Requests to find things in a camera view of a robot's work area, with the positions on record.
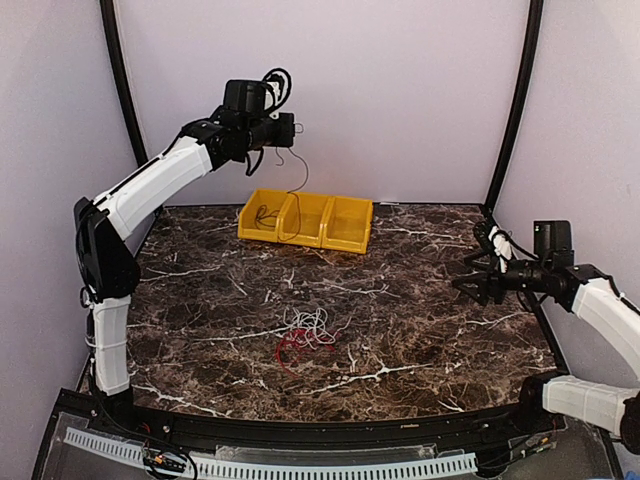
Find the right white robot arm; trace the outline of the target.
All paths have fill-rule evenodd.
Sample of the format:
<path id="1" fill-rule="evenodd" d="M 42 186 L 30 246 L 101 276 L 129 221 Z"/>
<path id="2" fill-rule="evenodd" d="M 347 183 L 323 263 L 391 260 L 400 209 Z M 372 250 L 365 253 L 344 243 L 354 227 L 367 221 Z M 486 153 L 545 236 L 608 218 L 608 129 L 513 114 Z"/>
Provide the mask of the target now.
<path id="1" fill-rule="evenodd" d="M 593 327 L 639 373 L 639 309 L 622 295 L 612 276 L 590 264 L 511 259 L 492 260 L 481 271 L 458 277 L 452 286 L 478 304 L 500 303 L 509 291 L 540 293 Z M 534 432 L 559 414 L 617 436 L 627 451 L 639 453 L 639 389 L 615 387 L 570 374 L 527 378 L 510 424 L 521 434 Z"/>

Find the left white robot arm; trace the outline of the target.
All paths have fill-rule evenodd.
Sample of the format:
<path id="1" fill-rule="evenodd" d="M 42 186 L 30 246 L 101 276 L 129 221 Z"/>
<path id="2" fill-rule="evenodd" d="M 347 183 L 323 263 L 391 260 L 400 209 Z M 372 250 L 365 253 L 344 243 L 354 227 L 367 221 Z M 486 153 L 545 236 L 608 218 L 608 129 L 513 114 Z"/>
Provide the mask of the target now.
<path id="1" fill-rule="evenodd" d="M 74 206 L 75 248 L 84 283 L 81 299 L 91 311 L 89 346 L 99 391 L 127 391 L 127 316 L 140 268 L 126 245 L 136 228 L 180 190 L 229 161 L 252 175 L 253 151 L 289 148 L 294 143 L 291 113 L 242 113 L 219 107 L 213 115 L 181 128 L 169 147 L 127 178 Z"/>

